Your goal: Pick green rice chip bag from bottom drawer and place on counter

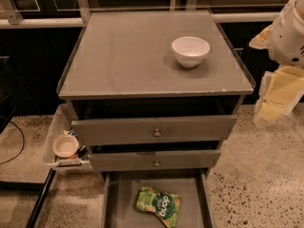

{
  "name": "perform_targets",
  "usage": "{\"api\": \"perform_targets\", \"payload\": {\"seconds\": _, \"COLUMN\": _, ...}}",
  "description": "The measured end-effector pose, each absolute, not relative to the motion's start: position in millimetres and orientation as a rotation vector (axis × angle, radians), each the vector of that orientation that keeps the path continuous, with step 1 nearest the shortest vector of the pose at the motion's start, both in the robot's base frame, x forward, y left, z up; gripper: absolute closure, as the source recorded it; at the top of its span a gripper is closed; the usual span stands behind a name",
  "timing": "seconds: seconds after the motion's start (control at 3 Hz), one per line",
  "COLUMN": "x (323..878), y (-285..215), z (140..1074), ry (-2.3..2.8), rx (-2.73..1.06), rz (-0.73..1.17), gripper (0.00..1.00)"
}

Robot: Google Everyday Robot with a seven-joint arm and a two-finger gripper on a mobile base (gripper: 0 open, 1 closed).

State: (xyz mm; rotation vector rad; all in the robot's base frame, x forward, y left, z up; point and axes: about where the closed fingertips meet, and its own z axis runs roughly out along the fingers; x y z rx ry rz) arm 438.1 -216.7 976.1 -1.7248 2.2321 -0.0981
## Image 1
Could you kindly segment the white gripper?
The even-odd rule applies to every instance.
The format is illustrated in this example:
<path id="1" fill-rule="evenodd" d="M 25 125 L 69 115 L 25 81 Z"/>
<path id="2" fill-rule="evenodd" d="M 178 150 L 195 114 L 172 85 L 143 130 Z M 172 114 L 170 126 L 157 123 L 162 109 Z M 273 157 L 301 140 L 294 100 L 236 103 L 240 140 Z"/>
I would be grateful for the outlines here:
<path id="1" fill-rule="evenodd" d="M 257 117 L 274 122 L 290 114 L 304 94 L 304 0 L 290 0 L 271 26 L 251 39 L 249 47 L 268 49 L 273 61 L 289 65 L 267 74 L 268 84 L 257 104 Z"/>

